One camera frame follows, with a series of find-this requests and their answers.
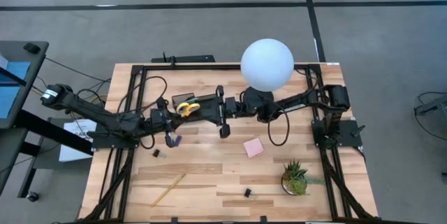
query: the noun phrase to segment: pencil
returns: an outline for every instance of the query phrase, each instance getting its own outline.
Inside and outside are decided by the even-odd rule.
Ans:
[[[154,201],[154,203],[152,203],[151,207],[155,207],[155,205],[156,205],[157,203],[159,203],[159,201],[160,201],[161,199],[163,199],[163,197],[165,197],[165,196],[169,193],[169,191],[170,191],[171,189],[173,189],[174,186],[177,185],[177,184],[178,184],[178,183],[185,177],[185,175],[186,175],[186,174],[182,174],[182,176],[178,177],[178,179],[176,179],[175,182],[174,182],[172,185],[170,185],[170,187],[168,187],[168,189],[166,189],[166,191],[164,191],[164,193],[162,193],[162,194],[161,194],[161,195]]]

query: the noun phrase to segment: yellow scissors handle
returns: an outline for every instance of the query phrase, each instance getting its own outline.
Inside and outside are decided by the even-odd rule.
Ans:
[[[177,109],[175,110],[178,114],[182,115],[182,117],[187,117],[191,113],[195,112],[196,110],[200,109],[200,105],[197,103],[188,103],[183,102],[177,106]]]

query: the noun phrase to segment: wooden tabletop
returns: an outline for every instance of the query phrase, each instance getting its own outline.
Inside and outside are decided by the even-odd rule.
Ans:
[[[120,99],[125,96],[131,67],[132,64],[115,66],[105,106],[107,110],[116,112]],[[339,65],[321,64],[321,70],[325,84],[344,85]],[[247,88],[239,70],[151,70],[147,74],[148,77],[153,75],[166,79],[168,89],[163,97],[169,101],[171,96],[189,92],[194,92],[196,96],[213,94],[218,84],[223,85],[225,97],[236,96],[239,100],[239,93]],[[148,80],[143,105],[160,96],[163,88],[161,80]],[[279,100],[306,89],[305,76],[294,73],[286,86],[274,92],[274,98]],[[154,158],[152,150],[136,150],[125,221],[170,221],[171,217],[178,217],[179,221],[259,221],[260,216],[267,216],[269,221],[330,220],[324,185],[308,185],[307,194],[303,196],[287,195],[281,188],[283,163],[293,158],[301,160],[302,166],[309,170],[309,176],[323,178],[321,159],[314,146],[310,124],[312,110],[304,108],[290,112],[288,116],[291,131],[288,142],[282,147],[270,143],[267,124],[257,122],[255,117],[229,119],[231,135],[226,139],[220,139],[219,128],[209,122],[183,124],[176,132],[182,135],[180,146],[172,149],[165,145],[164,134],[156,135],[156,148],[167,157]],[[352,111],[344,113],[344,117],[352,117]],[[272,122],[271,131],[274,141],[284,139],[284,116]],[[254,138],[261,140],[265,151],[262,156],[248,159],[242,143]],[[150,137],[143,139],[146,145],[150,145],[150,141]],[[377,215],[362,156],[350,147],[340,147],[339,153],[347,187],[370,214]],[[94,154],[80,210],[81,218],[98,203],[108,154],[109,149]],[[155,207],[151,207],[151,203],[183,173],[186,174],[185,178]],[[245,198],[246,188],[250,188],[258,198]],[[343,216],[336,185],[334,189],[338,213]],[[115,194],[112,216],[117,215],[120,190]]]

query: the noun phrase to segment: pink sticky note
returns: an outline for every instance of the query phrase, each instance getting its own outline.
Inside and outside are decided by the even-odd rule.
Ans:
[[[264,147],[258,138],[244,142],[244,148],[249,158],[253,158],[264,152]]]

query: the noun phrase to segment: white ball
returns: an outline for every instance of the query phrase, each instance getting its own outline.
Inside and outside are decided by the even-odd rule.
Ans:
[[[292,52],[275,39],[260,39],[242,55],[240,69],[249,85],[259,91],[274,91],[291,78],[294,62]]]

